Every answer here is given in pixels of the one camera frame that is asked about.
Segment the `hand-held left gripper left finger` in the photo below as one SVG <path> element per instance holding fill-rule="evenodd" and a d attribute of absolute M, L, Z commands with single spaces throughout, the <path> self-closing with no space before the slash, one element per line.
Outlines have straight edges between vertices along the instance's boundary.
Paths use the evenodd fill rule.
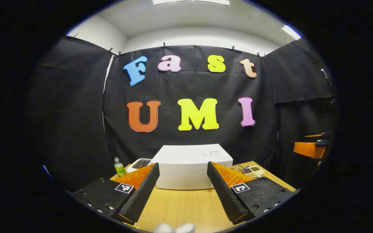
<path fill-rule="evenodd" d="M 135 224 L 159 177 L 159 163 L 153 163 L 114 180 L 98 178 L 73 197 L 108 218 Z"/>

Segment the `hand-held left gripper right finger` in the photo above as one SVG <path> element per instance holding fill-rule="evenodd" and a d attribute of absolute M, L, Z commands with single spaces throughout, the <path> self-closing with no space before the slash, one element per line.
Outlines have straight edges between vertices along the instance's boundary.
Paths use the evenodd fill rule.
<path fill-rule="evenodd" d="M 264 216 L 296 195 L 268 177 L 253 179 L 211 161 L 207 176 L 234 225 Z"/>

